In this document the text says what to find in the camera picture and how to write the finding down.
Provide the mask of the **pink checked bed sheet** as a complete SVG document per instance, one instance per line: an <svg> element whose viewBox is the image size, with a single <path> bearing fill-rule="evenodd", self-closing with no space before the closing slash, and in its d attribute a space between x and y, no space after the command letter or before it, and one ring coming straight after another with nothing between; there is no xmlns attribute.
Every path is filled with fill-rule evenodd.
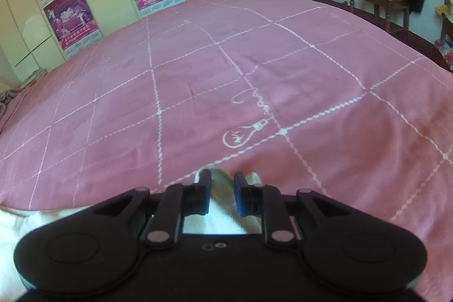
<svg viewBox="0 0 453 302"><path fill-rule="evenodd" d="M81 51L1 118L1 299L24 292L21 236L135 187L217 167L209 218L232 232L235 172L323 193L415 233L418 292L452 299L452 74L311 0L190 0Z"/></svg>

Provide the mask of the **lower left purple poster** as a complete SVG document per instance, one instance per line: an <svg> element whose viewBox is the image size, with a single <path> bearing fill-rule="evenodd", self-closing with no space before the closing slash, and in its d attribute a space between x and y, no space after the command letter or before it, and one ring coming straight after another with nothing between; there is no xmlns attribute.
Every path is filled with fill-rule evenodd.
<svg viewBox="0 0 453 302"><path fill-rule="evenodd" d="M86 0L54 0L44 7L44 13L67 57L102 38Z"/></svg>

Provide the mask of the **dark wooden chair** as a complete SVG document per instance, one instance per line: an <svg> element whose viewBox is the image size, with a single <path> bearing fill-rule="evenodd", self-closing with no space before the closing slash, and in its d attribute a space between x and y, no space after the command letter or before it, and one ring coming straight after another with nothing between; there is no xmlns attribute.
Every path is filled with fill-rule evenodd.
<svg viewBox="0 0 453 302"><path fill-rule="evenodd" d="M402 22L402 29L407 31L409 30L409 4L406 0L362 0L368 3L372 3L374 6L374 16L376 18L380 18L379 12L380 8L385 10L385 31L389 34L397 33L398 30L392 29L391 26L391 16L394 12L402 12L403 13L403 22ZM356 0L349 0L349 7L350 12L353 14L356 11L355 6Z"/></svg>

